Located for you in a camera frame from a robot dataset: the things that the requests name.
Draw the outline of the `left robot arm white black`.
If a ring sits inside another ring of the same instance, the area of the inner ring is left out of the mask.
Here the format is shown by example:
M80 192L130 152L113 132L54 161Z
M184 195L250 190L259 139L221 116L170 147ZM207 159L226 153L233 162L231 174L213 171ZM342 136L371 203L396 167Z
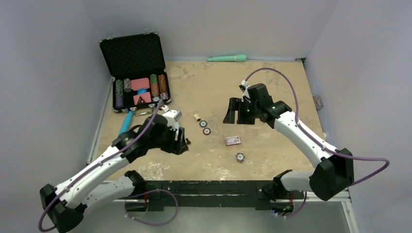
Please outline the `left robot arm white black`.
M114 172L146 155L148 150L161 149L176 155L188 151L185 130L178 124L181 116L179 110L153 114L137 132L121 133L101 156L73 177L57 186L43 186L40 197L44 212L38 223L39 230L48 231L42 227L46 216L53 223L52 230L67 233L85 216L114 200L148 199L149 194L160 192L158 188L148 190L145 180L134 170L113 182L103 182Z

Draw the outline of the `red staple box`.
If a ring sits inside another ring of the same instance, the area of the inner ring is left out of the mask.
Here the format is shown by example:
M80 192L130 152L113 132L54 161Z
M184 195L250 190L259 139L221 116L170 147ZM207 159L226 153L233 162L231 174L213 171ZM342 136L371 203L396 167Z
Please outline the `red staple box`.
M239 136L230 136L224 139L226 146L241 144L241 139Z

